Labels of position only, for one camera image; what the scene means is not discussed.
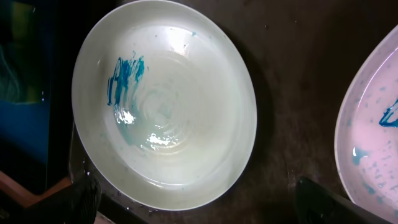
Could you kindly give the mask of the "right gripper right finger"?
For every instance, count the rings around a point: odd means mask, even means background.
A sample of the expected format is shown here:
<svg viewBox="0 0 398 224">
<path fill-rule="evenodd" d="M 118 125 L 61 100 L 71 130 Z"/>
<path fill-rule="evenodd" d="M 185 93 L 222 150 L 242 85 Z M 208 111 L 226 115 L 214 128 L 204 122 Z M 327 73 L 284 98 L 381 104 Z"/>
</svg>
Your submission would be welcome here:
<svg viewBox="0 0 398 224">
<path fill-rule="evenodd" d="M 304 224 L 389 223 L 306 177 L 296 181 L 294 205 L 298 222 Z"/>
</svg>

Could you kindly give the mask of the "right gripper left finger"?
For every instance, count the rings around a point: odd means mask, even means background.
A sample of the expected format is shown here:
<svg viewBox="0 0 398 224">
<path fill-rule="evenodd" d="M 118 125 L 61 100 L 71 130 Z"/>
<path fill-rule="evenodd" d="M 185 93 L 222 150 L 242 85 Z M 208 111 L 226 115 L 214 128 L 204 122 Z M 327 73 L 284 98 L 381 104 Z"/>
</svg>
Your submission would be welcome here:
<svg viewBox="0 0 398 224">
<path fill-rule="evenodd" d="M 18 222 L 94 224 L 101 194 L 98 180 L 85 177 L 27 208 L 18 216 Z"/>
</svg>

